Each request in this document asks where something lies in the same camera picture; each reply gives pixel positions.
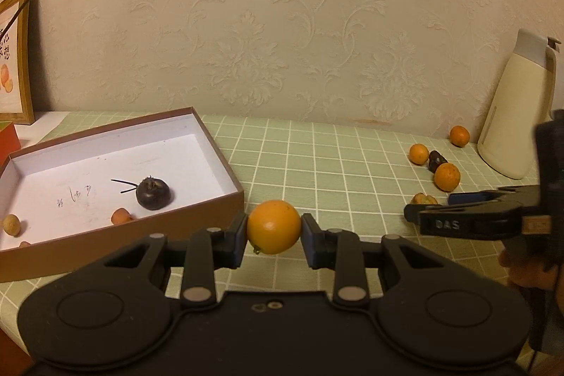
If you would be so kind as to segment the operator right hand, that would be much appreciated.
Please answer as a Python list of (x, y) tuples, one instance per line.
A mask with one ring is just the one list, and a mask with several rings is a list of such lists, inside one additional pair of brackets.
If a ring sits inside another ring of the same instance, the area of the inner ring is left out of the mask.
[(557, 268), (547, 269), (545, 263), (537, 258), (517, 260), (507, 249), (503, 249), (498, 257), (499, 264), (508, 271), (510, 286), (538, 288), (552, 291), (556, 281)]

